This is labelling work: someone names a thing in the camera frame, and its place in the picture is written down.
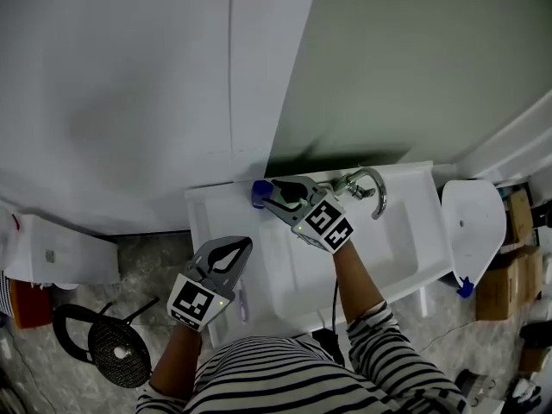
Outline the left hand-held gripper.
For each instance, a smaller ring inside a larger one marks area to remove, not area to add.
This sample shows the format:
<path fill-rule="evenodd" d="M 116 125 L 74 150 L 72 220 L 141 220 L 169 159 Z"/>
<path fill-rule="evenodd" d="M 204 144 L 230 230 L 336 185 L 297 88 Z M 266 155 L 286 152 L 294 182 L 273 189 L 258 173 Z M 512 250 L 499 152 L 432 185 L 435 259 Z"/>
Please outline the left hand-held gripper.
<path fill-rule="evenodd" d="M 224 236 L 204 243 L 176 278 L 167 314 L 200 332 L 235 299 L 253 242 L 248 236 Z"/>

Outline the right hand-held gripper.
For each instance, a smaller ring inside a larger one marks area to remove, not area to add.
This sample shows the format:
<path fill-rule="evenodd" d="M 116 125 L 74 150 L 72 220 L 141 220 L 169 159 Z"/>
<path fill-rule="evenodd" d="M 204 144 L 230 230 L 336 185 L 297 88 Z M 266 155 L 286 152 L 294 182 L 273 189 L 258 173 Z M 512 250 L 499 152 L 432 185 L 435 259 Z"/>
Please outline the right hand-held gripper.
<path fill-rule="evenodd" d="M 318 188 L 308 177 L 275 178 L 271 182 L 279 188 L 281 198 L 266 198 L 263 204 L 292 227 L 299 239 L 334 254 L 351 238 L 354 228 L 331 191 Z M 310 207 L 304 213 L 305 201 Z"/>

